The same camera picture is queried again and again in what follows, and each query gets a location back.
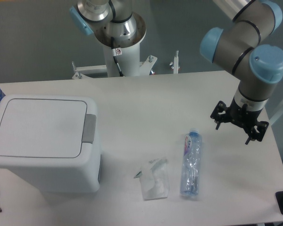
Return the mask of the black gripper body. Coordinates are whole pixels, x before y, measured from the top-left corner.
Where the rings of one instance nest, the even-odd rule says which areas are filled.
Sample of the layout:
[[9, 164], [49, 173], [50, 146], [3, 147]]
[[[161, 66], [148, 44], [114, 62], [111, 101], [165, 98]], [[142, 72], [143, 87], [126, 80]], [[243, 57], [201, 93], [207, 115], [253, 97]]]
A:
[[232, 102], [226, 110], [226, 115], [229, 116], [232, 124], [244, 129], [246, 133], [250, 133], [256, 126], [258, 116], [262, 110], [247, 111], [247, 106], [247, 104], [243, 104], [242, 107], [239, 107], [236, 102]]

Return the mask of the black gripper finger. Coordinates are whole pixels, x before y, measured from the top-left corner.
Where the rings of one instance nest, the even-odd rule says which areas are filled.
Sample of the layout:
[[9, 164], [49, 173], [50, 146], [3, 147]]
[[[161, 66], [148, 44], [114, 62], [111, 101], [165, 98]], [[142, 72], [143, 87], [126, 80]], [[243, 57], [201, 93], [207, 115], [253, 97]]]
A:
[[221, 123], [229, 122], [228, 107], [223, 101], [219, 101], [215, 106], [213, 112], [210, 115], [210, 118], [216, 123], [216, 130], [219, 129]]
[[245, 144], [247, 145], [250, 141], [261, 142], [264, 138], [264, 135], [267, 131], [268, 126], [269, 126], [269, 123], [267, 121], [256, 121], [256, 122], [247, 124], [244, 127], [244, 131], [248, 135], [248, 138]]

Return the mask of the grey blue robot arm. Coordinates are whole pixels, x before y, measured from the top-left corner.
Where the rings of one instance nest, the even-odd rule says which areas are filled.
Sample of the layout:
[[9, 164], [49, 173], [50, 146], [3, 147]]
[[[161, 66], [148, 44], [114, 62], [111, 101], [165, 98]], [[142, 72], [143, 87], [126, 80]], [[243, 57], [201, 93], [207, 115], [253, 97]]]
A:
[[[242, 128], [248, 141], [262, 141], [269, 124], [258, 116], [283, 77], [283, 50], [262, 41], [279, 27], [283, 13], [269, 0], [217, 0], [216, 5], [233, 27], [210, 29], [200, 43], [200, 54], [240, 83], [231, 104], [218, 102], [210, 117], [217, 125]], [[94, 35], [103, 46], [109, 77], [150, 74], [156, 59], [140, 61], [146, 25], [130, 0], [80, 0], [69, 13], [82, 33]]]

